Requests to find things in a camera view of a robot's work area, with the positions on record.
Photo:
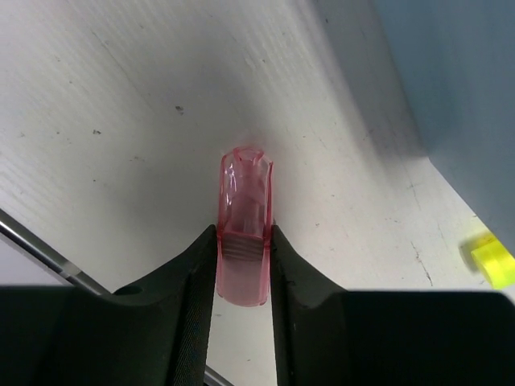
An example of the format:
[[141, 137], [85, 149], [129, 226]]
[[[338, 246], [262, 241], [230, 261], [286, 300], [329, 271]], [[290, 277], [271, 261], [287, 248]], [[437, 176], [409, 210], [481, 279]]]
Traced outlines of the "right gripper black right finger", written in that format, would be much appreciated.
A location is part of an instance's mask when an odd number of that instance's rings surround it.
[[281, 385], [511, 385], [514, 305], [495, 292], [346, 290], [273, 227]]

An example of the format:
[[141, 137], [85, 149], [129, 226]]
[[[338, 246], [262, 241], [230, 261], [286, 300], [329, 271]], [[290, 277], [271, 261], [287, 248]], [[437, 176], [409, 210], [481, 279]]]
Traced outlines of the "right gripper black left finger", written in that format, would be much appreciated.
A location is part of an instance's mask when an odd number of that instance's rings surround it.
[[2, 287], [2, 384], [201, 385], [215, 270], [209, 226], [177, 257], [112, 294]]

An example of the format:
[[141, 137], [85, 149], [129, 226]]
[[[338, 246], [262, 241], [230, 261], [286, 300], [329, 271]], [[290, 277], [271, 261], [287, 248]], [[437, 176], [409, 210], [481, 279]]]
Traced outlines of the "pink eraser capsule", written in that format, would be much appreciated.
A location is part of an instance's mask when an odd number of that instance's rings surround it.
[[261, 306], [269, 293], [273, 168], [252, 146], [220, 161], [216, 291], [236, 306]]

